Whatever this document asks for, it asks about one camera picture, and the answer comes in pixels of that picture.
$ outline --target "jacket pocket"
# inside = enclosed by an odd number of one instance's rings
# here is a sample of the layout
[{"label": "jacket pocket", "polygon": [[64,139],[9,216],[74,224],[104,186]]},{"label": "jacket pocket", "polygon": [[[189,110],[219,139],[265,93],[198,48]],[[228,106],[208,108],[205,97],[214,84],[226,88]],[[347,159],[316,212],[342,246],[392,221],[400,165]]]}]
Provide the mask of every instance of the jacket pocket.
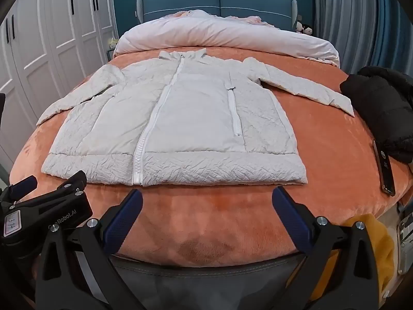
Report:
[{"label": "jacket pocket", "polygon": [[233,130],[237,136],[242,136],[241,119],[237,113],[237,106],[235,103],[234,88],[227,90],[228,92],[228,105],[233,119]]}]

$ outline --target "pink bedding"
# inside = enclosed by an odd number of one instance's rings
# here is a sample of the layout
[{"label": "pink bedding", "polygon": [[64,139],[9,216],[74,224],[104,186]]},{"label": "pink bedding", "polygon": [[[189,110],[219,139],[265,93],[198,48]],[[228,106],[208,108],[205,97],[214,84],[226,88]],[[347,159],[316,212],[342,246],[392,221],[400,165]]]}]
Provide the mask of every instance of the pink bedding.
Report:
[{"label": "pink bedding", "polygon": [[[194,48],[178,48],[187,51]],[[111,64],[125,67],[158,56],[159,50],[128,53]],[[286,72],[339,92],[346,74],[327,64],[271,53],[233,48],[207,48],[223,59],[255,57]],[[291,196],[314,215],[342,223],[357,215],[383,214],[399,199],[408,199],[413,174],[391,159],[396,196],[381,192],[370,134],[363,121],[331,106],[293,96],[268,86],[279,99],[294,128],[308,184],[289,185]],[[63,180],[40,169],[68,112],[36,129],[18,156],[11,183],[35,175],[38,189],[30,197],[54,190]],[[295,248],[271,205],[273,185],[174,186],[140,188],[143,210],[127,236],[120,255],[165,265],[224,266],[276,258]],[[119,204],[131,187],[89,184],[86,194],[94,216]]]}]

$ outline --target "yellow cloth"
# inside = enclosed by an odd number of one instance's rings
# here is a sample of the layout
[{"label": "yellow cloth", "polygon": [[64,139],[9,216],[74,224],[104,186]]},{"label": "yellow cloth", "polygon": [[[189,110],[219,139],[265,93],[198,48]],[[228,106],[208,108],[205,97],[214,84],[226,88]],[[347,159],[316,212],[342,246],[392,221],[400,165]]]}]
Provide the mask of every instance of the yellow cloth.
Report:
[{"label": "yellow cloth", "polygon": [[[362,214],[346,220],[342,226],[352,226],[356,221],[362,221],[366,225],[367,233],[370,237],[371,246],[373,247],[374,257],[376,259],[377,274],[379,280],[379,297],[386,288],[387,284],[393,277],[394,273],[394,242],[387,232],[387,228],[379,222],[372,214]],[[338,257],[338,250],[331,251],[330,258],[325,265],[321,278],[315,287],[310,300],[316,300],[323,295],[327,283],[330,280],[334,266]],[[298,268],[289,278],[287,285],[290,283]]]}]

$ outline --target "blue curtain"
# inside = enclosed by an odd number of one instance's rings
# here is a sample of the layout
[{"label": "blue curtain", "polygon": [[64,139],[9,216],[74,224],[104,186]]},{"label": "blue curtain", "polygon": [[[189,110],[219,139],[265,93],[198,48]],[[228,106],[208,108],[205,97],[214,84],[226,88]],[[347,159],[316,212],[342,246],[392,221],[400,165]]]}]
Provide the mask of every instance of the blue curtain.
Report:
[{"label": "blue curtain", "polygon": [[372,65],[413,75],[413,25],[397,0],[315,0],[314,28],[346,73]]}]

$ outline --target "blue headboard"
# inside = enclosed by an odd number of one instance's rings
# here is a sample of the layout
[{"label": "blue headboard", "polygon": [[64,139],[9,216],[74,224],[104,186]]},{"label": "blue headboard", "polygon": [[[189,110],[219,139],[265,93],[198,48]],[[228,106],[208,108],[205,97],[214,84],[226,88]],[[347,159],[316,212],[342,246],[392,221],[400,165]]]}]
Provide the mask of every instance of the blue headboard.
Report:
[{"label": "blue headboard", "polygon": [[222,17],[259,16],[277,28],[292,31],[295,31],[298,12],[296,0],[136,0],[141,23],[194,9]]}]

